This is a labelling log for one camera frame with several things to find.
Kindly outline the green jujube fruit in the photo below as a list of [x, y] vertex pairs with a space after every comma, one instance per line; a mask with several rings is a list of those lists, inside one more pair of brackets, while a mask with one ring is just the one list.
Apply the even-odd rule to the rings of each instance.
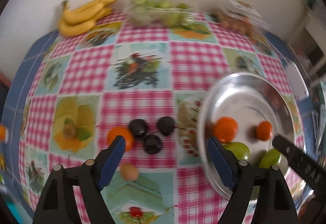
[[242, 142], [231, 142], [225, 144], [224, 148], [231, 151], [238, 160], [248, 160], [251, 156], [249, 148]]
[[279, 165], [281, 162], [282, 154], [277, 149], [270, 149], [267, 151], [260, 160], [260, 168], [269, 168], [272, 165]]

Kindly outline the small orange tangerine with stem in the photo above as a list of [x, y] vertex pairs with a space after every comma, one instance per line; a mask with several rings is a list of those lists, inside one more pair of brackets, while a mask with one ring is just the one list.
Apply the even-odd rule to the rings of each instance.
[[256, 137], [261, 141], [269, 140], [273, 135], [273, 127], [269, 121], [262, 121], [256, 127]]

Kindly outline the brown longan fruit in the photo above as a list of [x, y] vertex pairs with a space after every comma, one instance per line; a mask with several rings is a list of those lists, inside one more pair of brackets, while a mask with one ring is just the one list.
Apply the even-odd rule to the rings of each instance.
[[120, 175], [127, 181], [135, 181], [139, 177], [139, 171], [134, 165], [126, 163], [120, 167]]

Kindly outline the dark plum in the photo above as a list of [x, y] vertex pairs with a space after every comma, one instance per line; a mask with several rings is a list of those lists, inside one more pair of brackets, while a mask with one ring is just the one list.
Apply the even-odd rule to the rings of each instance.
[[143, 140], [148, 132], [148, 124], [143, 119], [133, 119], [128, 124], [129, 131], [131, 132], [132, 136], [135, 140]]
[[158, 131], [163, 136], [170, 136], [174, 132], [175, 121], [173, 118], [165, 116], [161, 117], [156, 123]]
[[162, 150], [162, 141], [157, 135], [147, 135], [143, 140], [143, 149], [149, 155], [157, 154]]

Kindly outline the clear box green fruits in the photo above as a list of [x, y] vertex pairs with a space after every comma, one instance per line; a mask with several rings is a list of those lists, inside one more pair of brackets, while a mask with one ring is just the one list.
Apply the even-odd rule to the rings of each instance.
[[135, 26], [160, 23], [171, 28], [192, 23], [197, 7], [191, 0], [128, 0], [124, 12]]

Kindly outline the white power strip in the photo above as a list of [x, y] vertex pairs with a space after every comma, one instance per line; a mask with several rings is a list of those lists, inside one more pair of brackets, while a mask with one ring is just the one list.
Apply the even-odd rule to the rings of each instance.
[[302, 101], [308, 98], [308, 88], [297, 65], [292, 61], [288, 61], [285, 66], [285, 72], [296, 100]]

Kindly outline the orange white tube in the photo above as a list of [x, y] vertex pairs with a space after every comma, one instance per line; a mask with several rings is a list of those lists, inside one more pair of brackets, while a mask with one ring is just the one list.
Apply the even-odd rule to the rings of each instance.
[[8, 142], [9, 131], [4, 125], [0, 125], [0, 142]]

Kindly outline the large steel bowl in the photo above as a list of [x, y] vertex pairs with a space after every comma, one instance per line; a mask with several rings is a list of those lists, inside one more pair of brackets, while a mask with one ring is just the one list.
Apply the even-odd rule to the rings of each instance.
[[221, 117], [231, 117], [238, 123], [235, 142], [245, 144], [250, 151], [249, 163], [257, 166], [263, 154], [272, 149], [272, 141], [261, 141], [255, 128], [262, 122], [272, 124], [273, 134], [305, 150], [304, 135], [295, 128], [301, 124], [296, 101], [283, 96], [267, 79], [250, 72], [235, 72], [218, 80], [202, 102], [197, 124], [197, 147], [203, 170], [212, 188], [223, 198], [230, 199], [226, 187], [207, 151], [207, 141]]

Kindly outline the blue table cover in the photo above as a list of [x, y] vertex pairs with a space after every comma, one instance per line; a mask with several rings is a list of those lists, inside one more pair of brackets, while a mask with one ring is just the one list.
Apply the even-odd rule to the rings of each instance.
[[11, 84], [1, 120], [9, 132], [8, 142], [1, 143], [1, 152], [4, 154], [7, 167], [6, 172], [4, 172], [5, 186], [31, 217], [34, 215], [34, 211], [23, 199], [22, 181], [19, 174], [20, 128], [26, 98], [36, 73], [41, 66], [45, 53], [57, 37], [58, 31], [52, 31], [31, 46]]

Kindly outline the pink checkered fruit tablecloth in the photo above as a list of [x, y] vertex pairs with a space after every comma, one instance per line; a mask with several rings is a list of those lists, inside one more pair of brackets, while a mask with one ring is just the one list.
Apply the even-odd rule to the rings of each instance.
[[56, 164], [80, 165], [108, 146], [111, 130], [143, 119], [174, 119], [162, 150], [147, 154], [127, 138], [122, 163], [139, 170], [136, 181], [119, 174], [103, 191], [117, 223], [215, 223], [226, 200], [208, 183], [196, 148], [197, 117], [206, 91], [229, 70], [267, 78], [294, 99], [280, 59], [246, 37], [223, 29], [206, 13], [185, 28], [133, 27], [122, 13], [75, 38], [58, 34], [44, 55], [26, 98], [20, 128], [19, 174], [23, 199], [36, 209]]

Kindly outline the clear box brown longans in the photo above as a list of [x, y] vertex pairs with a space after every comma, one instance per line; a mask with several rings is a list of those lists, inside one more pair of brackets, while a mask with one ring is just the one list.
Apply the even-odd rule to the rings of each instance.
[[256, 9], [240, 0], [209, 0], [209, 4], [210, 13], [225, 29], [253, 38], [271, 28]]

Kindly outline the yellow banana bunch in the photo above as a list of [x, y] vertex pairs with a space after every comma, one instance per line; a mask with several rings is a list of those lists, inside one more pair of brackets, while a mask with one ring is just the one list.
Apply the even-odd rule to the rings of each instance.
[[74, 37], [91, 30], [98, 20], [109, 16], [113, 9], [110, 7], [117, 0], [93, 0], [76, 9], [70, 9], [69, 0], [64, 0], [58, 31], [65, 37]]

